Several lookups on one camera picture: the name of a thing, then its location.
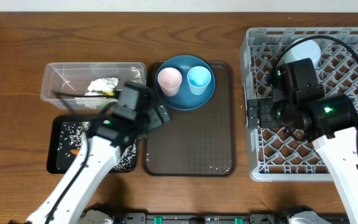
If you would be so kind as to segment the white paper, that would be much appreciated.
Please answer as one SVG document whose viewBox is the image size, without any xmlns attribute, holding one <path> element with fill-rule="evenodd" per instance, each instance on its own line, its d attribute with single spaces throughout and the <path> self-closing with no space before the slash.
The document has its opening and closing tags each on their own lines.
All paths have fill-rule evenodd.
<svg viewBox="0 0 358 224">
<path fill-rule="evenodd" d="M 118 99 L 118 92 L 116 87 L 118 86 L 119 80 L 117 78 L 99 78 L 92 81 L 87 87 L 85 96 L 98 96 L 103 95 L 101 91 L 114 91 L 115 96 L 106 96 L 100 98 L 84 98 L 76 97 L 76 103 L 83 105 L 87 108 L 93 110 L 102 108 L 105 104 L 109 102 L 115 102 Z"/>
</svg>

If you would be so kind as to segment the pink cup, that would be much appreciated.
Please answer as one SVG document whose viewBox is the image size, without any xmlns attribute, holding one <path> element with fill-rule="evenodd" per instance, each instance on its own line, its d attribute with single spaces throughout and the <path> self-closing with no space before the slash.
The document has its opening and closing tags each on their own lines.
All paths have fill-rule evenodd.
<svg viewBox="0 0 358 224">
<path fill-rule="evenodd" d="M 177 69 L 167 67 L 158 73 L 157 81 L 166 96 L 175 96 L 180 89 L 182 75 Z"/>
</svg>

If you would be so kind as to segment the dark blue plate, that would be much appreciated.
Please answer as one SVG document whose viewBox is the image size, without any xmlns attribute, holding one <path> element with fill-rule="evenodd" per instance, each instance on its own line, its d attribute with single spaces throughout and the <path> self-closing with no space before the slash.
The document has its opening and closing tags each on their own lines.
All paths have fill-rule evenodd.
<svg viewBox="0 0 358 224">
<path fill-rule="evenodd" d="M 193 67 L 197 66 L 204 67 L 211 74 L 211 81 L 206 87 L 205 92 L 200 95 L 195 95 L 191 92 L 187 79 L 188 72 Z M 178 93 L 175 96 L 165 95 L 162 91 L 162 87 L 158 84 L 157 77 L 159 73 L 164 68 L 169 67 L 177 69 L 184 79 L 179 87 Z M 216 87 L 216 79 L 212 68 L 203 59 L 192 55 L 179 55 L 168 59 L 159 66 L 154 78 L 154 84 L 157 95 L 166 105 L 176 110 L 193 110 L 203 106 L 212 97 Z"/>
</svg>

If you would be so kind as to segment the white rice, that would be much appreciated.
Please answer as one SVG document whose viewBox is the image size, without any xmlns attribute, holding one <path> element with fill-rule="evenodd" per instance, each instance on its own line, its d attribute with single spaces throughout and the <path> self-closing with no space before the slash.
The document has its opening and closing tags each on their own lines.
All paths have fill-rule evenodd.
<svg viewBox="0 0 358 224">
<path fill-rule="evenodd" d="M 56 162 L 53 165 L 54 173 L 65 173 L 71 166 L 77 155 L 72 154 L 72 149 L 81 149 L 85 140 L 85 131 L 89 127 L 89 122 L 64 122 L 58 135 L 56 147 Z M 137 141 L 128 146 L 119 163 L 114 166 L 111 172 L 131 172 L 135 168 L 137 159 Z"/>
</svg>

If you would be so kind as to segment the orange carrot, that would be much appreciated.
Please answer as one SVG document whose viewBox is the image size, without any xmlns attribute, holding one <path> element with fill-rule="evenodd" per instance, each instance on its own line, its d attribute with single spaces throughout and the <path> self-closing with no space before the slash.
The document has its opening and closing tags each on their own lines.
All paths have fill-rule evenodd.
<svg viewBox="0 0 358 224">
<path fill-rule="evenodd" d="M 79 149 L 72 149 L 70 152 L 74 155 L 78 155 Z"/>
</svg>

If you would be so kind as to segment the light blue rice bowl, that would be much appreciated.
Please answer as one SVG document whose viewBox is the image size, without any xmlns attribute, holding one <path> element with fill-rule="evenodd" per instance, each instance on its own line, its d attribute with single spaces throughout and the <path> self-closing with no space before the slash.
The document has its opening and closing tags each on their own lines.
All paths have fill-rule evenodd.
<svg viewBox="0 0 358 224">
<path fill-rule="evenodd" d="M 315 41 L 308 40 L 306 42 L 302 42 L 296 45 L 295 47 L 292 47 L 283 56 L 283 61 L 285 63 L 290 63 L 298 60 L 303 60 L 305 58 L 310 58 L 314 65 L 314 68 L 317 67 L 318 62 L 321 58 L 321 49 Z"/>
</svg>

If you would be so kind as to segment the light blue cup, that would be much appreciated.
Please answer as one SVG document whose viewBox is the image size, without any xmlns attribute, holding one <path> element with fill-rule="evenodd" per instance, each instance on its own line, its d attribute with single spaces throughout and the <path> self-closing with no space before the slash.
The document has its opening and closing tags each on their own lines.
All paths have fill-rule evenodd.
<svg viewBox="0 0 358 224">
<path fill-rule="evenodd" d="M 187 74 L 190 91 L 194 95 L 202 95 L 212 80 L 211 72 L 202 66 L 191 68 Z"/>
</svg>

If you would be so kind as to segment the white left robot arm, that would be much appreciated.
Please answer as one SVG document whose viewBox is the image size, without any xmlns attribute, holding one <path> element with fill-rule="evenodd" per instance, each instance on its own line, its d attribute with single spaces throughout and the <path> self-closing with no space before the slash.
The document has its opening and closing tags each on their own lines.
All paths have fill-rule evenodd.
<svg viewBox="0 0 358 224">
<path fill-rule="evenodd" d="M 118 102 L 89 122 L 86 139 L 73 163 L 26 223 L 78 223 L 91 196 L 122 154 L 140 135 L 172 119 L 163 105 L 130 109 Z"/>
</svg>

